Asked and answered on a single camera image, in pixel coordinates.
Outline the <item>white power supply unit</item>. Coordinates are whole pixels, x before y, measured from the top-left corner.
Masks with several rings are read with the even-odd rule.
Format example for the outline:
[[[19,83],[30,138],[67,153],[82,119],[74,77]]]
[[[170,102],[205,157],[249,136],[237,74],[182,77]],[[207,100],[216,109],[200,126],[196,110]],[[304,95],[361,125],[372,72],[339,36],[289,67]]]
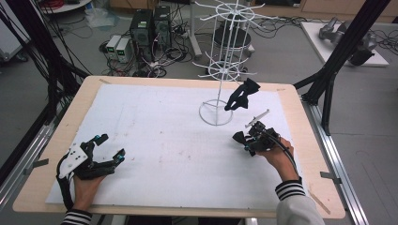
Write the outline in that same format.
[[[130,40],[127,37],[123,37],[119,40],[116,47],[116,54],[120,63],[128,63],[132,56],[132,49]]]
[[[121,39],[120,35],[114,35],[111,37],[111,39],[106,44],[107,53],[115,53],[115,49],[120,39]]]

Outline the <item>metal table clip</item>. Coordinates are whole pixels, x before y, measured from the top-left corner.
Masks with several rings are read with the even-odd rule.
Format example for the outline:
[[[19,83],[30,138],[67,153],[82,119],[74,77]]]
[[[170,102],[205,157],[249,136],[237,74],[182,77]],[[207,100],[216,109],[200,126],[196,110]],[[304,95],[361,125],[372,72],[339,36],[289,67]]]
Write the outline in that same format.
[[[49,159],[47,158],[35,161],[30,166],[23,169],[23,175],[29,175],[35,168],[47,165],[48,163]]]
[[[322,178],[332,180],[335,185],[340,185],[342,183],[342,179],[337,177],[334,173],[331,172],[321,172],[320,176]]]

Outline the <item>grey robot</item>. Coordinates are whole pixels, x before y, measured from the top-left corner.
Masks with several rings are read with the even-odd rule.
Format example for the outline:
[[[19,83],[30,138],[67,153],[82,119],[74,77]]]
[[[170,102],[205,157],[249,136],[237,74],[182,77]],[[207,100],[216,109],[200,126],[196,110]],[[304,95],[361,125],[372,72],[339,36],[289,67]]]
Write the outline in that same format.
[[[334,30],[334,25],[338,21],[333,17],[326,25],[319,29],[318,37],[322,40],[328,39],[330,43],[336,47],[340,40],[343,38],[351,21],[343,22],[337,30]],[[348,62],[353,66],[361,66],[375,54],[376,35],[367,32],[366,35],[360,40],[353,54],[348,58]]]

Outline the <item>aluminium rail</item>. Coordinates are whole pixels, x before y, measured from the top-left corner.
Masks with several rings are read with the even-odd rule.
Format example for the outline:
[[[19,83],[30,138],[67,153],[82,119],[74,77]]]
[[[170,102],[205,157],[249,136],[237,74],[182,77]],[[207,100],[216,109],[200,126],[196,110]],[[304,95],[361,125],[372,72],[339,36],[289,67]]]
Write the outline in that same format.
[[[41,160],[39,157],[53,134],[53,124],[42,126],[35,132],[33,140],[28,142],[28,145],[23,148],[23,153],[17,158],[16,165],[0,186],[0,212],[6,208],[13,194],[21,189],[23,182],[31,174],[23,175],[23,169],[30,166],[33,162]]]
[[[351,184],[339,151],[332,137],[327,134],[321,125],[322,113],[319,107],[310,105],[305,101],[301,101],[301,103],[310,120],[315,137],[320,143],[321,151],[329,167],[329,172],[334,173],[337,177],[342,179],[340,185],[334,185],[337,187],[338,193],[343,200],[344,210],[349,215],[354,225],[370,225],[356,191]]]

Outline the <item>black frame post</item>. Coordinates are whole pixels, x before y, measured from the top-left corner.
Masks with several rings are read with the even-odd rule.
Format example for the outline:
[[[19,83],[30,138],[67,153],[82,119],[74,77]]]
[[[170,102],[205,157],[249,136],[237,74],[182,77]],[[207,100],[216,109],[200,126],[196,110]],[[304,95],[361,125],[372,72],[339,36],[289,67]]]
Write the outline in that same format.
[[[75,67],[63,57],[45,22],[39,17],[35,5],[30,0],[5,1],[35,47],[35,50],[33,50],[22,40],[6,14],[0,14],[0,19],[22,44],[48,84],[48,104],[45,107],[45,115],[46,121],[50,122],[57,116],[58,103],[63,104],[63,100],[70,102],[71,98],[77,94],[81,87],[78,78],[83,81],[89,74]]]
[[[319,98],[324,96],[321,128],[328,136],[330,135],[329,118],[335,78],[346,60],[353,54],[360,40],[389,3],[390,0],[365,0],[324,66],[314,75],[294,84],[296,89],[311,85],[310,89],[302,95],[302,99],[312,106],[317,106]]]

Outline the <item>white platform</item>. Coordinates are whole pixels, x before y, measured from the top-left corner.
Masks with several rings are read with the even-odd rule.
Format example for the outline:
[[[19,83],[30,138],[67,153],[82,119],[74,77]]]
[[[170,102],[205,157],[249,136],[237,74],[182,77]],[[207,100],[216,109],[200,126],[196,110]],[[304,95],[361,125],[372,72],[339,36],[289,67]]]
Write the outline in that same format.
[[[303,22],[301,24],[306,37],[311,41],[321,61],[325,63],[331,56],[334,46],[329,40],[322,40],[318,37],[319,30],[323,26],[324,24],[319,22]],[[374,55],[362,64],[363,67],[385,68],[389,65],[377,50],[372,50],[372,53]]]

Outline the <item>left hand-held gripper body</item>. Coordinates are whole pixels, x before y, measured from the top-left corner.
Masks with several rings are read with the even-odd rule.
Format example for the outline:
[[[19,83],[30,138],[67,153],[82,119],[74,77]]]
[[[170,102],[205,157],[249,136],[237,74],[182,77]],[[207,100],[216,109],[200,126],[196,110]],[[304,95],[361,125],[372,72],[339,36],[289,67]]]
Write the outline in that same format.
[[[115,172],[115,163],[110,161],[95,162],[93,142],[82,142],[80,146],[73,145],[57,166],[57,177],[66,178],[74,173],[82,180],[91,180]]]

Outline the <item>thin wooden stick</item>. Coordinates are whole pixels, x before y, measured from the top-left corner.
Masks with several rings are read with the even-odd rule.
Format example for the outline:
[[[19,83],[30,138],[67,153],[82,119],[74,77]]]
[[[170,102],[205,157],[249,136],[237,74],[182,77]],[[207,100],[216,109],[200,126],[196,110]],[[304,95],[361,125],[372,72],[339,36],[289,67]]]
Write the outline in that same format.
[[[310,194],[311,198],[315,201],[316,206],[320,209],[323,215],[331,214],[328,195],[324,191],[309,187],[308,193]]]

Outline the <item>clear plastic bag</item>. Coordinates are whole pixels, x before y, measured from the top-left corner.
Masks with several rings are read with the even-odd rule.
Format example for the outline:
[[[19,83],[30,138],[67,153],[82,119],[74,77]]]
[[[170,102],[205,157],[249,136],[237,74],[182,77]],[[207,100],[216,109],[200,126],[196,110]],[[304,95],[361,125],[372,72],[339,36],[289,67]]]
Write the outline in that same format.
[[[114,27],[118,17],[105,8],[90,8],[84,11],[87,25],[91,28]]]

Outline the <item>person's right hand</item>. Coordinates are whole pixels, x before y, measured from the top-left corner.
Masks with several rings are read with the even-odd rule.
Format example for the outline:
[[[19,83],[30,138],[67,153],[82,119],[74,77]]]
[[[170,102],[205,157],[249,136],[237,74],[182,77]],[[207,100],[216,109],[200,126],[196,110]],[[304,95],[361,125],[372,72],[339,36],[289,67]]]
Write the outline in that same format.
[[[299,179],[291,160],[280,146],[274,146],[266,152],[257,152],[257,155],[267,159],[268,163],[276,169],[283,182]]]

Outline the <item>white foam mat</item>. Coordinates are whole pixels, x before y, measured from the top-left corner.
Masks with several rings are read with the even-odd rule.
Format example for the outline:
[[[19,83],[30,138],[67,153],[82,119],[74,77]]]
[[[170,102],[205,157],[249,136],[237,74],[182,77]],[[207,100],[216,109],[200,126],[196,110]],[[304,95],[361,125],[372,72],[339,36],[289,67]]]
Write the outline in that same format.
[[[289,139],[290,130],[276,91],[259,91],[249,107],[234,111],[223,126],[199,115],[214,88],[104,84],[80,124],[73,145],[107,134],[93,159],[108,161],[122,148],[125,160],[101,183],[96,205],[195,209],[275,210],[280,177],[263,157],[251,155],[233,139],[260,113]]]

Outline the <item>person's left hand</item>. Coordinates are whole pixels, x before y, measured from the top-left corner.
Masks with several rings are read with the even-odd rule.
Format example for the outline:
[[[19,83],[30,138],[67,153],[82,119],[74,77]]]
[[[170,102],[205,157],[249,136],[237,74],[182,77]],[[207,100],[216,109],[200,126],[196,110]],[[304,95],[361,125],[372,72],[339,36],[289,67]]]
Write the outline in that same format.
[[[100,183],[104,180],[104,176],[91,180],[82,180],[78,176],[73,177],[75,201],[73,209],[87,211],[97,194]]]

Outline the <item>white wire display rack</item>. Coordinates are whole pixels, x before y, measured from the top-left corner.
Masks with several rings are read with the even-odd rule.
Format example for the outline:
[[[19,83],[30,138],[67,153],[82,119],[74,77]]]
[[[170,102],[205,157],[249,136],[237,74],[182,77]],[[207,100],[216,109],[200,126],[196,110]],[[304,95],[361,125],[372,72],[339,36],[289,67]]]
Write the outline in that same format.
[[[234,111],[224,109],[228,99],[241,84],[253,76],[253,73],[249,72],[244,66],[249,59],[248,56],[244,56],[244,53],[249,50],[251,45],[244,51],[225,51],[213,41],[215,29],[229,14],[235,14],[243,17],[243,23],[240,27],[246,29],[249,33],[249,28],[252,25],[260,28],[260,25],[254,21],[254,19],[259,19],[260,15],[253,11],[254,7],[241,5],[239,0],[235,3],[224,3],[222,0],[215,1],[217,2],[216,6],[197,3],[197,6],[200,7],[213,8],[215,14],[203,18],[203,21],[214,21],[211,50],[210,53],[206,52],[208,63],[206,65],[195,63],[195,65],[205,70],[205,74],[200,75],[200,78],[212,78],[219,82],[217,97],[201,103],[199,107],[200,118],[211,126],[223,126],[230,123],[234,115]]]

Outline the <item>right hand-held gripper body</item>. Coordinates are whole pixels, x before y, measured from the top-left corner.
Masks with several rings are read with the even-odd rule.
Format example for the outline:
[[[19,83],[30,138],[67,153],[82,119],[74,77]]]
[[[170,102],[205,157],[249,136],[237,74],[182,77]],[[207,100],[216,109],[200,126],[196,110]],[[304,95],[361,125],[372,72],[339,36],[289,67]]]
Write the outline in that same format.
[[[270,109],[255,116],[251,122],[249,122],[245,128],[248,130],[252,129],[256,132],[255,138],[249,140],[247,143],[251,149],[256,152],[269,151],[279,140],[279,134],[271,127],[266,126],[261,122],[261,119],[270,113]]]

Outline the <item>black round stool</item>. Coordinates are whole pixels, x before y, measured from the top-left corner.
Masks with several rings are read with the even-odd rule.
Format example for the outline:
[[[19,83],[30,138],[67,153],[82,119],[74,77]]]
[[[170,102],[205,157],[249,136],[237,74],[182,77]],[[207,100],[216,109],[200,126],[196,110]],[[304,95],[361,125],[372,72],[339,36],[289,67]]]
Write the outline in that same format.
[[[246,29],[240,27],[243,17],[229,14],[215,29],[213,41],[225,51],[244,51],[251,45],[252,37]]]

